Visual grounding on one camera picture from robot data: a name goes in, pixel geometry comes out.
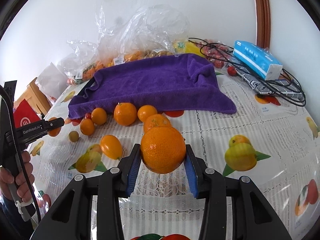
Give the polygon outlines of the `person's left hand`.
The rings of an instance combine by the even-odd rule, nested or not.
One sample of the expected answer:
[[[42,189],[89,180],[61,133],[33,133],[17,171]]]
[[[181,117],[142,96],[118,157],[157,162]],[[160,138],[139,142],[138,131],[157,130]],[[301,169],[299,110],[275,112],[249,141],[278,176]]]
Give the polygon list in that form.
[[[31,184],[35,181],[35,177],[32,174],[33,172],[33,165],[30,163],[31,156],[28,151],[24,151],[22,153],[22,158],[25,166],[25,170],[27,172],[29,181]],[[25,176],[23,172],[15,178],[15,182],[18,185],[17,188],[17,195],[22,199],[23,202],[28,202],[31,200],[31,191],[29,190],[28,184],[26,182]],[[4,167],[1,166],[1,193],[2,195],[7,198],[8,200],[12,200],[12,196],[9,190],[8,185],[14,183],[14,177],[11,173],[6,170]]]

